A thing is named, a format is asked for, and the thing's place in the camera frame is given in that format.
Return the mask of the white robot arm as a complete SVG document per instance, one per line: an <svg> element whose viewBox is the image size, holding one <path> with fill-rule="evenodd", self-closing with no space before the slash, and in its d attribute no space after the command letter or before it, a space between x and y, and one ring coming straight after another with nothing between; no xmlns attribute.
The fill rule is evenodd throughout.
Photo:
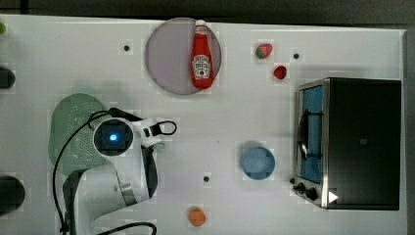
<svg viewBox="0 0 415 235"><path fill-rule="evenodd" d="M94 220L151 199L158 187L153 147L161 142L161 124L116 108L110 114L91 139L105 162L73 171L63 185L69 235L94 235Z"/></svg>

